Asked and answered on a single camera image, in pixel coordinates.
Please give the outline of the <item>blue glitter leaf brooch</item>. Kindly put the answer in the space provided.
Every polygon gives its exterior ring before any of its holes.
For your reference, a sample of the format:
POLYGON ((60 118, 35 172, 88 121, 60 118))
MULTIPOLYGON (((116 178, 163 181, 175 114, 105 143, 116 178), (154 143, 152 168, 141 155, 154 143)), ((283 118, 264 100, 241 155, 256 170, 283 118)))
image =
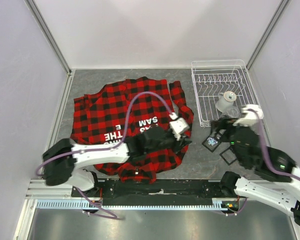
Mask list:
POLYGON ((218 143, 218 141, 215 139, 215 138, 213 138, 213 137, 208 137, 207 138, 207 144, 209 145, 209 146, 214 146, 214 145, 216 145, 218 143))

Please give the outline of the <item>red black plaid shirt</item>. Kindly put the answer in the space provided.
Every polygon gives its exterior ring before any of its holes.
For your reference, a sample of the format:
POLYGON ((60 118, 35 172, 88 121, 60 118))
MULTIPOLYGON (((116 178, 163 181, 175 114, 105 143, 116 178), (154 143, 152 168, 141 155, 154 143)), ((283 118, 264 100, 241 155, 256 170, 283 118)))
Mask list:
MULTIPOLYGON (((95 94, 85 94, 74 99, 74 114, 70 138, 77 144, 114 144, 121 140, 131 100, 144 93, 133 104, 129 115, 127 136, 141 134, 152 126, 169 129, 169 112, 163 103, 149 93, 161 96, 172 109, 177 106, 178 116, 193 124, 194 113, 187 106, 185 92, 179 81, 155 80, 146 76, 106 84, 95 94)), ((170 149, 149 153, 144 160, 136 163, 96 164, 97 171, 108 176, 117 175, 122 182, 152 184, 157 174, 173 170, 181 165, 188 150, 184 147, 174 153, 170 149)))

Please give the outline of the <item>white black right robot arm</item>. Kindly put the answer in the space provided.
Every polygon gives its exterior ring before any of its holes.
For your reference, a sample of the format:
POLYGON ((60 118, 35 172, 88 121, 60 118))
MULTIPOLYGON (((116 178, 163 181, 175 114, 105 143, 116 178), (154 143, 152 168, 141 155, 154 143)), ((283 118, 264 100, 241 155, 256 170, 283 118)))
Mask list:
POLYGON ((211 134, 222 143, 229 143, 239 164, 252 170, 263 180, 281 187, 281 191, 266 188, 227 171, 222 176, 219 191, 225 197, 237 195, 251 198, 288 216, 300 226, 300 167, 285 152, 266 145, 261 135, 249 126, 235 125, 235 118, 223 117, 211 121, 211 134))

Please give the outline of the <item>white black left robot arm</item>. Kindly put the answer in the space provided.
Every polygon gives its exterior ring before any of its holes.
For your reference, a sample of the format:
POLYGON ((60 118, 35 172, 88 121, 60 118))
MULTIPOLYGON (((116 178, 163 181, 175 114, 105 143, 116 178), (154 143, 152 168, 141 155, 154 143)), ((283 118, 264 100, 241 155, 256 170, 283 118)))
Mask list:
POLYGON ((147 154, 160 150, 172 150, 175 153, 191 143, 185 134, 175 135, 172 129, 165 130, 154 126, 126 138, 120 146, 115 144, 83 145, 71 143, 63 138, 43 153, 43 179, 47 186, 68 184, 74 186, 89 197, 100 191, 96 174, 85 168, 98 164, 124 164, 143 160, 147 154))

